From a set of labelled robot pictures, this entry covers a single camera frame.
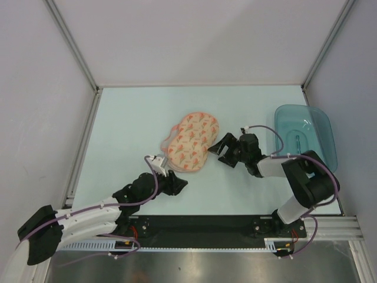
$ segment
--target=transparent plastic container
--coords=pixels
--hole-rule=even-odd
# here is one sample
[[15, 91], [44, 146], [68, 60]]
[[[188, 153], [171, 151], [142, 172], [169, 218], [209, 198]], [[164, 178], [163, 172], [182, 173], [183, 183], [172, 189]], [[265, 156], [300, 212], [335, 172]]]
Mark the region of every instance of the transparent plastic container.
[[[314, 150], [327, 167], [338, 167], [334, 137], [329, 117], [322, 110], [303, 105], [282, 105], [275, 111], [275, 129], [284, 141], [278, 155], [301, 154]], [[276, 138], [276, 148], [281, 147]]]

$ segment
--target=orange carrot print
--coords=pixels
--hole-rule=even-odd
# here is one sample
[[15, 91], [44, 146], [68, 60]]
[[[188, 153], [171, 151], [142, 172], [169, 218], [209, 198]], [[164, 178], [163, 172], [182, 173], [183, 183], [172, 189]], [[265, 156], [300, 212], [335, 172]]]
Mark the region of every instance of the orange carrot print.
[[194, 125], [192, 125], [192, 124], [189, 124], [189, 125], [187, 126], [187, 129], [186, 129], [186, 131], [192, 130], [192, 129], [193, 129], [193, 127], [194, 127]]
[[201, 145], [203, 146], [204, 144], [207, 143], [207, 137], [204, 137], [202, 140], [201, 140]]
[[213, 137], [215, 134], [216, 134], [216, 129], [213, 127], [212, 128], [212, 135], [211, 135], [211, 137]]
[[193, 158], [196, 154], [197, 152], [193, 152], [192, 154], [190, 154], [190, 158]]
[[194, 134], [194, 132], [192, 131], [192, 132], [190, 133], [190, 141], [191, 141], [194, 137], [195, 137], [195, 134]]
[[180, 157], [179, 157], [179, 164], [182, 163], [182, 161], [186, 158], [186, 155], [184, 155], [183, 153], [181, 153]]
[[217, 120], [215, 118], [212, 118], [212, 121], [211, 121], [211, 126], [216, 124], [217, 123]]
[[202, 151], [203, 151], [203, 157], [206, 156], [206, 154], [207, 154], [207, 148], [205, 146], [203, 147]]
[[177, 152], [181, 152], [182, 150], [183, 150], [183, 145], [181, 144], [181, 145], [177, 148], [176, 153], [177, 153]]
[[197, 166], [198, 164], [199, 164], [199, 160], [198, 160], [198, 158], [195, 158], [194, 163], [193, 163], [193, 169], [194, 169], [194, 167]]

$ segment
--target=pink floral bag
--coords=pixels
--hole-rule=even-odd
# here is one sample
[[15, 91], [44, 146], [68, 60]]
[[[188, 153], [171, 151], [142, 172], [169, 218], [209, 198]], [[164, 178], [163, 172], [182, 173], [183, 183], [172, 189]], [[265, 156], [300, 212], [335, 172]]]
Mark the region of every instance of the pink floral bag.
[[219, 123], [210, 114], [195, 112], [186, 115], [175, 125], [161, 144], [161, 150], [168, 157], [168, 165], [178, 172], [193, 172], [201, 169], [207, 160], [207, 149], [219, 133]]

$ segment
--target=purple cable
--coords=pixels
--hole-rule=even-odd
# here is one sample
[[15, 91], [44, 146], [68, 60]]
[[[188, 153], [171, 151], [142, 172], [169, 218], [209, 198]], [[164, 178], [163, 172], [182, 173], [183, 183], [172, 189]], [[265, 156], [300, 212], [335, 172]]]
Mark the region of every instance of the purple cable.
[[[304, 249], [306, 249], [307, 246], [309, 246], [313, 242], [314, 237], [316, 236], [317, 231], [318, 231], [318, 220], [313, 215], [307, 214], [307, 215], [303, 215], [302, 217], [303, 218], [312, 218], [314, 220], [314, 222], [315, 222], [314, 232], [313, 232], [313, 235], [310, 238], [310, 240], [308, 240], [308, 242], [302, 248], [300, 248], [298, 251], [294, 252], [291, 255], [297, 255], [297, 254], [301, 253]], [[290, 258], [290, 256], [287, 255], [287, 256], [283, 256], [282, 258]]]
[[333, 198], [332, 198], [331, 200], [329, 200], [328, 202], [320, 203], [320, 204], [318, 204], [318, 205], [316, 205], [316, 206], [310, 208], [306, 213], [304, 213], [304, 214], [301, 216], [301, 218], [308, 218], [308, 217], [309, 217], [309, 218], [312, 218], [312, 219], [314, 220], [314, 222], [315, 222], [315, 229], [314, 229], [314, 233], [313, 233], [312, 237], [308, 240], [308, 242], [307, 242], [302, 248], [300, 248], [297, 252], [294, 252], [294, 253], [292, 254], [292, 255], [296, 255], [296, 254], [302, 252], [304, 249], [306, 249], [306, 248], [307, 248], [307, 247], [313, 242], [314, 237], [315, 237], [316, 234], [317, 234], [317, 230], [318, 230], [318, 221], [317, 221], [317, 219], [316, 219], [313, 215], [310, 215], [310, 213], [314, 210], [314, 208], [318, 208], [318, 207], [320, 207], [320, 206], [329, 205], [329, 204], [333, 203], [333, 202], [338, 198], [338, 191], [339, 191], [339, 189], [338, 189], [338, 184], [336, 183], [336, 180], [335, 180], [333, 174], [330, 172], [330, 170], [327, 169], [326, 166], [324, 166], [321, 162], [315, 160], [314, 158], [311, 158], [311, 157], [306, 156], [306, 155], [272, 156], [272, 155], [274, 155], [274, 154], [276, 154], [276, 153], [279, 153], [279, 152], [281, 152], [281, 151], [283, 150], [283, 148], [284, 148], [284, 143], [283, 143], [283, 139], [282, 139], [282, 137], [281, 137], [281, 136], [280, 136], [275, 130], [273, 130], [273, 129], [270, 128], [270, 127], [264, 126], [264, 125], [249, 126], [249, 129], [251, 129], [251, 128], [256, 128], [256, 127], [266, 128], [266, 129], [268, 129], [268, 130], [274, 132], [274, 134], [275, 134], [275, 135], [279, 138], [279, 140], [282, 142], [282, 147], [281, 147], [279, 150], [277, 150], [277, 151], [271, 153], [271, 158], [272, 158], [272, 159], [278, 159], [278, 158], [303, 158], [303, 159], [306, 159], [306, 160], [308, 160], [308, 161], [311, 161], [311, 162], [313, 162], [314, 164], [316, 164], [317, 166], [319, 166], [321, 169], [323, 169], [323, 170], [326, 172], [327, 175], [329, 175], [329, 177], [330, 177], [330, 179], [331, 179], [331, 181], [332, 181], [332, 183], [333, 183], [333, 185], [334, 185], [334, 195], [333, 195]]
[[[149, 156], [145, 156], [144, 157], [144, 161], [147, 163], [149, 169], [151, 169], [152, 171], [152, 174], [153, 174], [153, 178], [154, 178], [154, 183], [155, 183], [155, 188], [154, 188], [154, 192], [153, 194], [145, 199], [145, 200], [142, 200], [141, 202], [134, 202], [134, 203], [108, 203], [106, 205], [104, 205], [104, 207], [110, 207], [110, 206], [137, 206], [137, 205], [143, 205], [144, 203], [150, 201], [152, 198], [154, 198], [158, 192], [158, 180], [157, 180], [157, 175], [155, 173], [155, 171], [153, 170], [152, 168], [152, 165], [149, 164], [147, 158], [149, 158]], [[73, 213], [71, 213], [71, 216], [75, 216], [75, 215], [78, 215], [80, 213], [83, 213], [83, 212], [86, 212], [86, 211], [90, 211], [90, 210], [94, 210], [94, 209], [98, 209], [98, 208], [101, 208], [101, 205], [94, 205], [94, 206], [90, 206], [88, 208], [83, 208], [83, 209], [80, 209], [78, 211], [75, 211]], [[41, 226], [35, 228], [33, 231], [31, 231], [29, 234], [27, 234], [17, 245], [17, 247], [19, 246], [19, 244], [22, 242], [22, 241], [26, 241], [28, 240], [32, 235], [34, 235], [35, 233], [39, 232], [41, 229], [47, 227], [47, 226], [50, 226], [51, 224], [55, 223], [55, 222], [58, 222], [60, 220], [63, 220], [65, 219], [66, 216], [63, 215], [63, 216], [60, 216], [60, 217], [57, 217], [55, 219], [52, 219], [50, 221], [47, 221], [45, 223], [43, 223]]]
[[[124, 236], [116, 236], [116, 235], [112, 235], [112, 234], [103, 234], [102, 236], [125, 239], [126, 241], [134, 242], [137, 245], [137, 248], [134, 249], [133, 251], [127, 252], [124, 255], [118, 255], [117, 258], [125, 258], [127, 256], [130, 256], [130, 255], [134, 254], [135, 252], [137, 252], [141, 248], [140, 243], [136, 239], [133, 239], [133, 238], [124, 237]], [[109, 254], [108, 254], [108, 252], [97, 252], [96, 254], [90, 254], [90, 255], [87, 255], [87, 256], [83, 256], [82, 258], [75, 259], [74, 261], [69, 261], [65, 264], [58, 264], [57, 267], [60, 268], [60, 267], [65, 267], [67, 265], [76, 264], [77, 262], [83, 261], [83, 260], [88, 259], [88, 258], [93, 258], [95, 256], [100, 256], [100, 255], [109, 255]]]
[[265, 125], [254, 125], [254, 126], [249, 126], [248, 128], [249, 129], [251, 129], [251, 128], [265, 128], [265, 129], [272, 131], [279, 138], [280, 142], [282, 143], [282, 147], [279, 150], [271, 153], [271, 155], [278, 154], [279, 152], [281, 152], [284, 149], [284, 142], [283, 142], [282, 137], [280, 137], [280, 135], [277, 133], [277, 131], [275, 131], [273, 128], [270, 128], [270, 127], [265, 126]]
[[329, 175], [329, 177], [330, 177], [330, 179], [331, 179], [331, 181], [332, 181], [332, 183], [334, 185], [334, 195], [333, 195], [333, 198], [331, 200], [329, 200], [328, 202], [320, 203], [320, 204], [314, 206], [313, 208], [318, 208], [320, 206], [329, 205], [329, 204], [333, 203], [337, 199], [337, 197], [338, 197], [338, 191], [339, 191], [338, 184], [336, 183], [336, 180], [335, 180], [333, 174], [330, 172], [329, 169], [326, 168], [326, 166], [324, 166], [321, 162], [315, 160], [314, 158], [311, 158], [311, 157], [306, 156], [306, 155], [272, 156], [272, 155], [274, 155], [276, 153], [281, 152], [284, 149], [284, 142], [283, 142], [282, 137], [275, 130], [273, 130], [270, 127], [264, 126], [264, 125], [249, 126], [248, 128], [251, 129], [251, 128], [257, 128], [257, 127], [262, 127], [262, 128], [265, 128], [265, 129], [268, 129], [268, 130], [272, 131], [279, 138], [279, 140], [282, 142], [282, 147], [279, 150], [277, 150], [277, 151], [275, 151], [275, 152], [273, 152], [273, 153], [270, 154], [272, 159], [278, 159], [278, 158], [295, 158], [295, 157], [296, 158], [303, 158], [303, 159], [306, 159], [306, 160], [309, 160], [309, 161], [313, 162], [314, 164], [316, 164], [317, 166], [319, 166], [321, 169], [323, 169], [323, 171], [325, 171], [327, 175]]
[[328, 202], [324, 202], [324, 203], [320, 203], [318, 205], [315, 205], [313, 206], [313, 208], [318, 208], [320, 206], [325, 206], [325, 205], [329, 205], [330, 203], [333, 203], [337, 197], [338, 197], [338, 184], [336, 183], [336, 180], [334, 178], [334, 175], [330, 172], [329, 169], [326, 168], [326, 166], [324, 166], [321, 162], [319, 162], [318, 160], [315, 160], [314, 158], [311, 158], [310, 156], [306, 156], [306, 155], [287, 155], [287, 156], [271, 156], [272, 159], [279, 159], [279, 158], [302, 158], [302, 159], [306, 159], [308, 161], [311, 161], [313, 162], [314, 164], [316, 164], [317, 166], [319, 166], [323, 171], [326, 172], [327, 175], [329, 175], [330, 179], [331, 179], [331, 182], [333, 183], [334, 185], [334, 195], [333, 195], [333, 198], [331, 200], [329, 200]]

